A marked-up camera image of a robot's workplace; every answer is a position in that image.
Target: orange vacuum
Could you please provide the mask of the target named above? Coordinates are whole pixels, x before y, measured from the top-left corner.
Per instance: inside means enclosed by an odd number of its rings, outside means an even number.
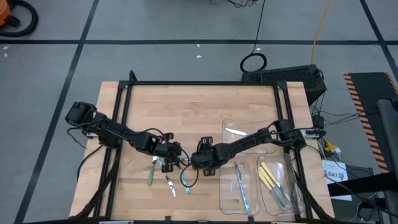
[[[6,26],[19,27],[21,22],[18,18],[11,14],[11,9],[16,5],[23,6],[32,14],[30,24],[23,30],[11,32],[2,30]],[[5,37],[22,37],[33,32],[39,21],[36,10],[29,3],[22,0],[0,0],[0,36]]]

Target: wooden table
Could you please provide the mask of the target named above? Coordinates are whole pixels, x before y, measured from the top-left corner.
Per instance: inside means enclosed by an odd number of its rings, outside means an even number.
[[[103,82],[97,102],[98,111],[112,117],[117,92],[117,82]],[[312,127],[307,100],[302,83],[288,83],[290,102],[297,128]],[[280,91],[282,106],[283,94]],[[123,111],[122,96],[118,121]],[[225,118],[268,121],[277,120],[275,98],[268,86],[134,86],[127,117],[127,126],[139,131],[156,127],[164,133],[173,132],[174,139],[190,155],[203,136],[213,136],[214,143],[221,142],[221,123]],[[317,148],[315,140],[307,143]],[[98,140],[88,140],[85,155],[98,147]],[[88,159],[81,169],[70,215],[77,214],[98,188],[105,150]],[[302,162],[309,191],[331,216],[333,208],[326,186],[319,153],[302,149]],[[147,186],[151,156],[137,152],[124,142],[116,185],[112,219],[115,220],[172,220],[245,221],[247,217],[225,215],[220,211],[219,172],[214,177],[204,177],[185,193],[178,171],[169,174],[174,182],[177,197],[173,198],[160,166],[156,166],[154,181]],[[188,183],[196,171],[187,169]],[[108,193],[104,194],[101,214],[104,214]],[[275,217],[266,212],[260,201],[260,212],[255,221],[294,220],[294,216]]]

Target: black metal frame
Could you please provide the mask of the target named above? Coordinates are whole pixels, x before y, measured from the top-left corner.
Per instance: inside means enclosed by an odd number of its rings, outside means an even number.
[[[128,81],[119,81],[118,85],[118,92],[116,93],[116,99],[115,99],[115,104],[114,104],[114,109],[113,109],[113,115],[112,115],[112,120],[116,121],[118,114],[119,114],[119,109],[120,109],[120,104],[121,104],[121,96],[123,93],[123,90],[125,87],[127,87],[127,92],[126,92],[126,99],[124,102],[124,108],[123,108],[123,114],[122,114],[122,121],[121,124],[126,125],[127,121],[127,114],[129,111],[129,105],[130,105],[130,99],[131,99],[131,92],[132,88],[134,85],[244,85],[244,86],[272,86],[274,89],[274,96],[275,96],[275,105],[277,109],[277,115],[278,119],[283,119],[283,112],[282,112],[282,105],[280,102],[280,96],[279,96],[279,90],[282,90],[284,94],[284,101],[285,101],[285,106],[287,110],[287,119],[293,124],[294,126],[294,118],[293,118],[293,112],[292,112],[292,107],[290,104],[290,99],[289,99],[289,93],[287,89],[287,84],[285,81],[280,81],[280,82],[245,82],[245,81],[231,81],[231,82],[224,82],[224,81],[215,81],[215,82],[203,82],[203,81],[137,81],[137,78],[134,74],[133,71],[130,71],[130,76]],[[103,167],[101,171],[101,177],[99,181],[99,186],[102,186],[106,184],[106,182],[109,183],[109,176],[111,177],[110,181],[110,188],[109,188],[109,197],[108,201],[106,203],[106,212],[105,216],[100,216],[100,210],[101,210],[101,204],[102,204],[102,196],[100,196],[95,203],[94,207],[94,212],[93,212],[93,217],[87,217],[88,213],[86,213],[85,216],[82,217],[73,217],[68,220],[54,220],[54,221],[46,221],[46,222],[38,222],[38,223],[43,223],[43,224],[56,224],[56,223],[98,223],[100,221],[110,221],[111,220],[111,213],[112,213],[112,208],[113,208],[113,200],[114,200],[114,194],[116,190],[116,181],[118,179],[118,170],[119,170],[119,164],[120,164],[120,158],[121,158],[121,151],[122,151],[122,141],[120,143],[120,147],[116,148],[116,153],[114,157],[114,164],[111,168],[111,170],[108,172],[109,168],[109,162],[111,158],[111,151],[112,149],[106,148],[105,156],[104,156],[104,162],[103,162]],[[284,148],[285,152],[289,152],[290,148]],[[299,176],[303,183],[305,184],[305,174],[303,170],[303,164],[301,160],[301,155],[299,150],[294,150],[295,152],[295,157],[297,161],[297,170],[299,173]],[[97,193],[100,193],[103,195],[103,192],[105,191],[105,188],[107,187],[107,184],[105,186],[102,186],[102,189],[98,189]],[[305,204],[305,213],[306,217],[309,219],[312,219],[312,209],[311,206],[306,198],[303,198],[304,204]],[[300,214],[295,215],[296,220],[301,218]],[[165,221],[150,221],[150,220],[143,220],[143,221],[134,221],[134,223],[170,223],[171,217],[165,217]],[[253,217],[249,217],[248,220],[249,223],[266,223],[270,224],[271,222],[255,222]],[[173,221],[173,223],[198,223],[197,221]],[[214,224],[222,224],[222,223],[232,223],[232,222],[211,222]]]

